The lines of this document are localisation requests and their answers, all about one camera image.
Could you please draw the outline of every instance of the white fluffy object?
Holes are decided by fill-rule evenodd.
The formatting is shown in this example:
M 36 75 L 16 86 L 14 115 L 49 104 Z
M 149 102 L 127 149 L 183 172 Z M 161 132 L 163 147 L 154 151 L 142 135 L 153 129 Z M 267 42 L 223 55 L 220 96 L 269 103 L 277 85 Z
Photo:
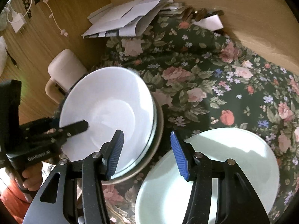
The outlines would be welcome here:
M 4 70 L 7 60 L 6 43 L 3 36 L 0 37 L 0 76 Z

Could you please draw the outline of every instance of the metal bolt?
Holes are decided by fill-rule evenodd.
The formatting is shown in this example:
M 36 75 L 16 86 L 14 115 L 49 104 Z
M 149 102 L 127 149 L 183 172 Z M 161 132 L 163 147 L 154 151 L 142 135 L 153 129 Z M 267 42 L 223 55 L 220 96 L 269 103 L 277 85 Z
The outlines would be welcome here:
M 194 156 L 196 158 L 202 158 L 202 153 L 201 152 L 196 152 L 196 153 L 194 153 Z
M 98 157 L 100 157 L 100 155 L 101 155 L 101 153 L 99 153 L 99 152 L 94 152 L 94 153 L 92 154 L 92 157 L 93 157 L 93 158 L 98 158 Z
M 233 159 L 227 159 L 227 163 L 229 165 L 235 165 L 236 162 Z
M 64 158 L 64 159 L 61 159 L 60 161 L 59 161 L 59 164 L 60 165 L 64 165 L 64 164 L 66 164 L 68 162 L 68 160 L 66 159 L 66 158 Z

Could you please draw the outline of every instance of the dark green tablecloth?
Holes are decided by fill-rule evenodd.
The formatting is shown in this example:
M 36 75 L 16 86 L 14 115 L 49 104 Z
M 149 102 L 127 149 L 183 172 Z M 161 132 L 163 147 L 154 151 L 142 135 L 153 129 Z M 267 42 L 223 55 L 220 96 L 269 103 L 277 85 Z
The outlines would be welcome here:
M 113 221 L 135 223 L 138 190 L 148 171 L 170 150 L 172 128 L 184 139 L 221 127 L 246 129 L 262 137 L 280 169 L 271 222 L 285 211 L 299 188 L 296 75 L 228 36 L 159 16 L 141 38 L 110 38 L 97 68 L 104 66 L 123 66 L 138 73 L 162 105 L 165 120 L 152 162 L 132 179 L 104 186 Z

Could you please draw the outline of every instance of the finger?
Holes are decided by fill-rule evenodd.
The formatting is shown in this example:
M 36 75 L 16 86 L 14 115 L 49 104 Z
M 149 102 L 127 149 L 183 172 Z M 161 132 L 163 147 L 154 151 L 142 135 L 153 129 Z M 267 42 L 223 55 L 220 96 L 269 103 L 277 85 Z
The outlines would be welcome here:
M 29 191 L 36 191 L 36 190 L 39 190 L 40 186 L 41 186 L 41 183 L 38 183 L 38 184 L 36 184 L 36 185 L 31 186 L 30 188 L 28 188 L 28 190 Z
M 23 171 L 22 176 L 23 176 L 23 178 L 26 178 L 26 179 L 33 177 L 34 175 L 37 175 L 41 172 L 41 168 L 42 168 L 42 162 L 39 162 L 33 166 L 26 168 Z
M 38 175 L 35 175 L 35 176 L 33 176 L 33 177 L 25 180 L 23 182 L 23 186 L 24 186 L 24 188 L 29 189 L 30 187 L 32 187 L 32 186 L 34 186 L 36 184 L 40 184 L 41 185 L 41 183 L 42 183 L 42 175 L 40 173 Z

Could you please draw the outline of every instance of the wooden surface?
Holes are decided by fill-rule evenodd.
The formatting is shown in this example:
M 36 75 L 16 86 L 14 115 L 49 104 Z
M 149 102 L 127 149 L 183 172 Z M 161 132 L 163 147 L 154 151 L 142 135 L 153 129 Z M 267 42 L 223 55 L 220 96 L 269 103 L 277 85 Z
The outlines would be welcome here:
M 60 35 L 43 2 L 33 3 L 32 18 L 26 16 L 27 24 L 21 33 L 15 34 L 10 24 L 0 33 L 19 66 L 17 69 L 8 59 L 0 81 L 22 81 L 21 124 L 51 116 L 57 108 L 46 95 L 45 86 L 50 78 L 47 67 L 58 53 L 64 49 L 72 50 L 87 69 L 98 63 L 104 52 L 105 39 L 82 39 L 81 35 L 91 26 L 87 16 L 109 3 L 109 0 L 49 0 L 59 27 L 66 29 L 68 37 Z M 21 0 L 12 0 L 11 4 L 18 13 L 25 13 Z
M 111 0 L 120 4 L 130 0 Z M 174 0 L 222 9 L 225 31 L 270 62 L 299 74 L 299 24 L 284 0 Z

